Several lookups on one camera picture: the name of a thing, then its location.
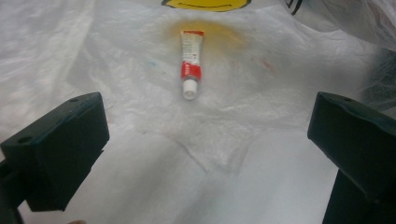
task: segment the red label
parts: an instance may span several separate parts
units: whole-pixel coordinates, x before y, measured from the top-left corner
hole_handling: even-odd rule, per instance
[[[196,77],[201,80],[201,67],[196,64],[183,62],[181,65],[181,79],[184,79],[187,76]]]
[[[203,31],[183,31],[183,34],[204,35]]]

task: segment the yellow stain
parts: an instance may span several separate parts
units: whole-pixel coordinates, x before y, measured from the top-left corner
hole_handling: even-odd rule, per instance
[[[248,42],[246,37],[227,24],[205,20],[186,20],[172,23],[166,26],[163,39],[179,39],[180,31],[197,30],[204,31],[203,54],[210,55],[240,53]]]
[[[250,0],[163,0],[164,6],[218,12],[245,7],[249,3]]]

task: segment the white cap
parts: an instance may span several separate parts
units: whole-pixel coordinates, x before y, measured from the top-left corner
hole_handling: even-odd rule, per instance
[[[187,79],[183,82],[183,96],[187,100],[193,100],[197,95],[198,82],[194,79]]]

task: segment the red and white tube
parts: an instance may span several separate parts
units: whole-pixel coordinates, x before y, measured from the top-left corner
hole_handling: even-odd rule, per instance
[[[183,50],[183,63],[181,65],[181,80],[183,82],[183,96],[193,100],[201,81],[200,55],[204,41],[203,31],[182,31],[181,44]]]

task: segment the white surface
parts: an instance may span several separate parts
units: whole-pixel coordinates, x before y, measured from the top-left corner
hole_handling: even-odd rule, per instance
[[[103,94],[110,141],[66,211],[27,224],[318,224],[336,168],[307,138],[317,91],[360,99],[385,51],[281,6],[229,13],[133,1],[5,1],[0,140]],[[180,94],[183,29],[205,31],[200,97]]]
[[[187,100],[193,100],[198,90],[198,82],[193,79],[183,81],[183,96]]]

